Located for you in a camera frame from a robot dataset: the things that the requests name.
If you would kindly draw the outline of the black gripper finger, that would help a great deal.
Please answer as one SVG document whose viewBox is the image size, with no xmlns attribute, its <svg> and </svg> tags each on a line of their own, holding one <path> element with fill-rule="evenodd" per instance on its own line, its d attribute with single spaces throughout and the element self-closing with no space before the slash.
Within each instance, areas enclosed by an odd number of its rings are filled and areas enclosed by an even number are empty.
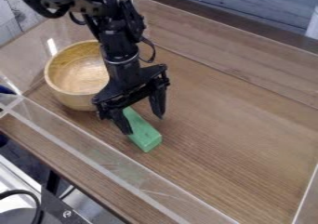
<svg viewBox="0 0 318 224">
<path fill-rule="evenodd" d="M 161 87 L 149 95 L 149 106 L 154 116 L 161 119 L 165 113 L 166 90 Z"/>
<path fill-rule="evenodd" d="M 110 119 L 124 135 L 132 134 L 132 127 L 121 109 L 109 111 Z"/>
</svg>

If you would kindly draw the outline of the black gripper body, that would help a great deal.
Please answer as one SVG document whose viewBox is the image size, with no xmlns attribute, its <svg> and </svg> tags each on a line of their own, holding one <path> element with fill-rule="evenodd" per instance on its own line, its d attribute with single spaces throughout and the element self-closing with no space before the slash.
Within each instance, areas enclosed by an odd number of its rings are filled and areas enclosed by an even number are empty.
<svg viewBox="0 0 318 224">
<path fill-rule="evenodd" d="M 109 58 L 105 54 L 101 57 L 109 81 L 93 96 L 92 103 L 97 107 L 98 118 L 110 119 L 110 110 L 122 110 L 138 100 L 149 98 L 156 89 L 161 87 L 166 89 L 169 85 L 168 66 L 156 64 L 141 67 L 137 54 L 129 59 Z"/>
</svg>

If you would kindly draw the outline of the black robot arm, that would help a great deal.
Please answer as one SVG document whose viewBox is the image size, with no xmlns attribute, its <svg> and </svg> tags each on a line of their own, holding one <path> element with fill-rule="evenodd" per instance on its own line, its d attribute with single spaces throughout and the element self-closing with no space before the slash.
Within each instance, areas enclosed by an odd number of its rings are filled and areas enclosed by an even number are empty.
<svg viewBox="0 0 318 224">
<path fill-rule="evenodd" d="M 114 122 L 129 135 L 132 126 L 124 109 L 141 99 L 149 100 L 156 116 L 162 116 L 166 106 L 168 66 L 142 59 L 138 43 L 149 44 L 144 37 L 144 17 L 132 0 L 22 0 L 45 18 L 71 17 L 77 25 L 89 28 L 94 36 L 109 81 L 92 98 L 97 116 Z"/>
</svg>

